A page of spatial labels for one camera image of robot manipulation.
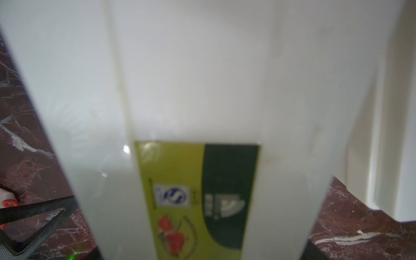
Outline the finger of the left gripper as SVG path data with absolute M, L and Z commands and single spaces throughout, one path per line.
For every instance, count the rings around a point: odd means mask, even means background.
M 1 255 L 33 255 L 77 209 L 73 196 L 1 209 Z

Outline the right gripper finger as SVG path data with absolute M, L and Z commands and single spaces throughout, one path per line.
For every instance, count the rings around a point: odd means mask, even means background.
M 300 260 L 329 260 L 329 258 L 311 240 L 308 240 Z

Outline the white wrap dispenser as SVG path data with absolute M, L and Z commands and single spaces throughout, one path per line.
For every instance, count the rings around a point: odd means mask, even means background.
M 154 260 L 136 140 L 261 145 L 242 259 L 297 260 L 404 1 L 2 1 L 107 260 Z
M 404 4 L 336 176 L 368 208 L 415 221 L 415 1 Z

